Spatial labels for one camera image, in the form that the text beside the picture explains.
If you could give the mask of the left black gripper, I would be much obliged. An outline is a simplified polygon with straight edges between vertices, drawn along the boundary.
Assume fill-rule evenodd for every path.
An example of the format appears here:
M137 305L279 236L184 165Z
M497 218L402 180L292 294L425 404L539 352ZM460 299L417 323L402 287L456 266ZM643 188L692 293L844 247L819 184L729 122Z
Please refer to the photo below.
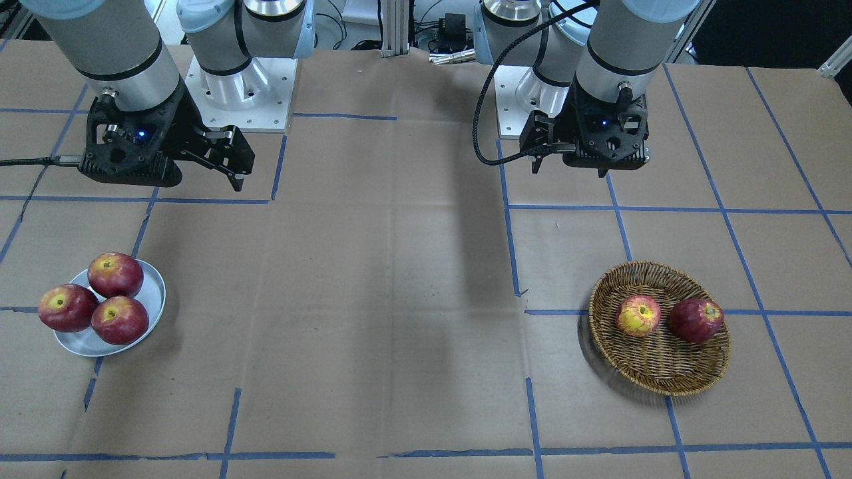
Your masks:
M633 97L630 86L618 86L614 102L584 101L577 106L579 140L572 145L556 133L557 120L539 111L531 113L521 131L521 154L531 156L531 172L539 173L544 159L562 155L570 167L642 167L650 160L646 145L649 136L645 94ZM606 178L611 168L599 168L598 177Z

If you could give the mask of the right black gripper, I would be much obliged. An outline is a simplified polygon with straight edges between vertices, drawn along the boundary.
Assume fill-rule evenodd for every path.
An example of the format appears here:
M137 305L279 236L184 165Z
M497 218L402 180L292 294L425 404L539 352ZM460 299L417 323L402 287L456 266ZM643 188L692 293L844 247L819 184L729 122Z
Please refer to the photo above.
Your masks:
M203 125L185 82L158 106L143 111L118 107L119 93L104 87L89 109L79 172L97 182L176 187L177 161L193 161L225 175L240 193L252 173L255 152L234 125L210 131Z

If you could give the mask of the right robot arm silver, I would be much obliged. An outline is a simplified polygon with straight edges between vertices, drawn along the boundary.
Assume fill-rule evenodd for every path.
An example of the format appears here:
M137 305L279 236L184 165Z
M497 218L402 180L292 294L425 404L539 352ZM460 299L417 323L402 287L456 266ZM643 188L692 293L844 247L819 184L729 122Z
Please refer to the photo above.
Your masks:
M236 112L275 91L262 59L298 59L314 44L310 1L179 1L176 16L200 67L204 103ZM179 161L225 175L240 191L255 154L240 127L204 119L162 43L119 78L98 76L77 170L103 183L174 187Z

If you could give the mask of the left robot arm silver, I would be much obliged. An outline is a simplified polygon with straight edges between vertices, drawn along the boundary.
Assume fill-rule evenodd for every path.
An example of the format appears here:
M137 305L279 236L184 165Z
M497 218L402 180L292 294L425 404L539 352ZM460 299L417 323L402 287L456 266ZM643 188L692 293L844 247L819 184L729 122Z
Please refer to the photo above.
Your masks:
M490 66L475 107L478 160L501 166L527 157L532 173L559 155L568 167L638 170L648 163L646 91L697 1L481 1L475 16L477 62ZM501 66L533 79L519 152L488 160L480 114Z

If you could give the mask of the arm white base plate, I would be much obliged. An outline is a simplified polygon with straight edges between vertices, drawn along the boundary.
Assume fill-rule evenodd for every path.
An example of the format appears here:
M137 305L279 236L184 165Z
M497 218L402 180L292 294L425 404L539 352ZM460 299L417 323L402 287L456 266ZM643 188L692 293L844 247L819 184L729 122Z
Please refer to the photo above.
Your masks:
M499 67L495 77L500 137L519 139L531 113L539 111L546 118L556 119L556 133L562 140L575 145L577 132L577 106L581 95L584 101L609 101L618 96L618 80L607 70L592 65L592 74L586 76L590 87L575 85L576 64L567 60L545 60L538 67Z
M255 58L244 70L217 76L194 58L185 83L205 126L244 132L286 133L296 81L295 59Z

